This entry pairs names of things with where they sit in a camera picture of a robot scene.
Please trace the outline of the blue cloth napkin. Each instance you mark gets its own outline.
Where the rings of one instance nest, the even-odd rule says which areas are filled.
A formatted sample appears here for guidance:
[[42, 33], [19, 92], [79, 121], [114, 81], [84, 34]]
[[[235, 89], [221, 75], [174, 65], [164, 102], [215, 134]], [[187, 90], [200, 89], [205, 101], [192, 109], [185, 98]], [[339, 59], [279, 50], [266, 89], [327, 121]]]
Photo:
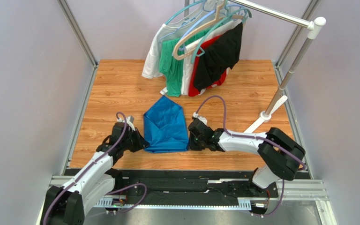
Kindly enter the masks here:
[[182, 106], [162, 96], [143, 114], [144, 138], [149, 153], [188, 151], [188, 130]]

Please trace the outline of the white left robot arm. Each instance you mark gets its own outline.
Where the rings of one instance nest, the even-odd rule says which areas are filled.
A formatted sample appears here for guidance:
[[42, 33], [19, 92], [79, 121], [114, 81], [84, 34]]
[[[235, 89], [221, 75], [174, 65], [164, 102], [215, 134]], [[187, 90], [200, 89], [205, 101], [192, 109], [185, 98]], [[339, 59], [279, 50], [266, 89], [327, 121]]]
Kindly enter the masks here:
[[149, 143], [134, 126], [133, 116], [118, 112], [116, 117], [111, 135], [97, 147], [86, 166], [60, 187], [48, 189], [40, 224], [82, 225], [101, 198], [124, 190], [115, 190], [116, 181], [122, 180], [122, 173], [113, 166], [125, 151], [137, 152], [148, 147]]

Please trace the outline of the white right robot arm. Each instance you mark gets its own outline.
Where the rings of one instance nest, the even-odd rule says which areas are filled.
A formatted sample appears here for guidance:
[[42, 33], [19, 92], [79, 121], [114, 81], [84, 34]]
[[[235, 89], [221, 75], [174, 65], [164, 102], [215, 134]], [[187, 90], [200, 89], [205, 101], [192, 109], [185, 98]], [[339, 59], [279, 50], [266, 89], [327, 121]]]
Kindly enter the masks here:
[[278, 180], [294, 180], [306, 151], [281, 129], [272, 127], [262, 133], [240, 133], [207, 126], [204, 117], [193, 118], [188, 126], [189, 149], [210, 151], [240, 151], [259, 155], [265, 165], [255, 170], [250, 182], [264, 189]]

